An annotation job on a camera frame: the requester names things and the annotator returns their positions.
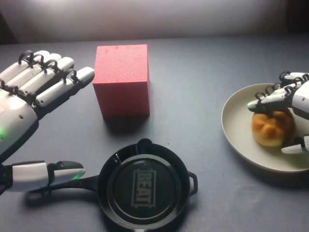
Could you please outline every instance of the golden brown bread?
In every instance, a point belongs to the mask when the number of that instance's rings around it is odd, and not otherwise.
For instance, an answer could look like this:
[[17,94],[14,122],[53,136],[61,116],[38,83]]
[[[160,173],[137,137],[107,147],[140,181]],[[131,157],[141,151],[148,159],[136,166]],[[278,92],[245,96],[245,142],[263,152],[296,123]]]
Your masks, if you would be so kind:
[[253,136],[264,146],[281,146],[294,130],[295,122],[289,110],[255,113],[252,117]]

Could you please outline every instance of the top face of red block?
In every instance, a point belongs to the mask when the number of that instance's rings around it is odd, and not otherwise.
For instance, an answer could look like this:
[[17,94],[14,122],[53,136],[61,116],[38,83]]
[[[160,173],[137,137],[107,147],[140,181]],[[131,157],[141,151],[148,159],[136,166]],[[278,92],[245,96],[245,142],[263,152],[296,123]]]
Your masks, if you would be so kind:
[[99,46],[93,84],[147,82],[147,45]]

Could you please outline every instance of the robotic hand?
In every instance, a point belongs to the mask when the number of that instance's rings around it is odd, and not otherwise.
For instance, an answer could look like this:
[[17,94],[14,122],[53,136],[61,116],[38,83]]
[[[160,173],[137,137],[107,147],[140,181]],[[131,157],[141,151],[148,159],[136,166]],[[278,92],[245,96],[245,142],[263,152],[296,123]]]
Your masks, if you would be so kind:
[[92,68],[75,71],[73,66],[69,57],[26,51],[0,73],[0,195],[7,189],[30,191],[60,184],[85,173],[81,164],[71,161],[2,165],[35,132],[41,118],[93,80]]
[[[292,108],[293,112],[309,120],[309,74],[300,72],[283,72],[279,79],[281,83],[267,86],[265,93],[256,93],[257,98],[248,103],[252,112],[265,113]],[[295,140],[281,148],[286,154],[309,152],[309,135]]]

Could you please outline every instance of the printed logo on pan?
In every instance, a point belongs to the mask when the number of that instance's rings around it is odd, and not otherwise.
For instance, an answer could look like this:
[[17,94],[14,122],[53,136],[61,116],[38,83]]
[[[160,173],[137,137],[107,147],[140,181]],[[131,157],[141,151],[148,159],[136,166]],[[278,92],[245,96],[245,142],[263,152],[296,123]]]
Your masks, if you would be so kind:
[[154,170],[134,170],[131,206],[155,207]]

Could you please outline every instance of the white plate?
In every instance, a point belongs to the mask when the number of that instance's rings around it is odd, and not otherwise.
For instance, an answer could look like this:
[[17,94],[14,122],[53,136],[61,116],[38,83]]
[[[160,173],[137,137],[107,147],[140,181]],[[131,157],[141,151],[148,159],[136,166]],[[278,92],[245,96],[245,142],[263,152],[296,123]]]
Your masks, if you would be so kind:
[[[234,93],[225,103],[221,116],[223,131],[232,147],[251,163],[277,172],[295,173],[309,170],[309,153],[286,155],[279,148],[264,147],[253,138],[251,120],[253,112],[247,103],[255,100],[256,92],[265,92],[270,84],[245,87]],[[295,136],[309,133],[309,121],[296,116],[291,110],[295,123]]]

